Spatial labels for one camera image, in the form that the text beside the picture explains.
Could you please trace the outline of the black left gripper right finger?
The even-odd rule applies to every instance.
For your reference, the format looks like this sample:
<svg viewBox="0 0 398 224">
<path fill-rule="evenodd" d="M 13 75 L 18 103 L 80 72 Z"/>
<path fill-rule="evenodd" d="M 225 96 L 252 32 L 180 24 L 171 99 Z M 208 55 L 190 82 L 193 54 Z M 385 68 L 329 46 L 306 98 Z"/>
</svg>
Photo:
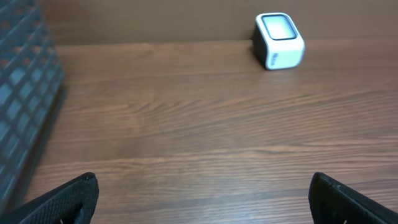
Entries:
<svg viewBox="0 0 398 224">
<path fill-rule="evenodd" d="M 330 176 L 313 175 L 308 201 L 314 224 L 397 224 L 397 213 Z"/>
</svg>

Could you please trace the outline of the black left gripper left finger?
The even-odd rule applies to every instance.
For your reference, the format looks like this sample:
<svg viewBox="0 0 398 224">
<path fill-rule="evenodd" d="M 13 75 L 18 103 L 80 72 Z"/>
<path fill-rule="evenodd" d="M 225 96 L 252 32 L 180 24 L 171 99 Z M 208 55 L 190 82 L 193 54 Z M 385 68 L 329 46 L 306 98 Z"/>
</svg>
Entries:
<svg viewBox="0 0 398 224">
<path fill-rule="evenodd" d="M 89 223 L 99 197 L 98 180 L 86 172 L 2 215 L 1 224 Z"/>
</svg>

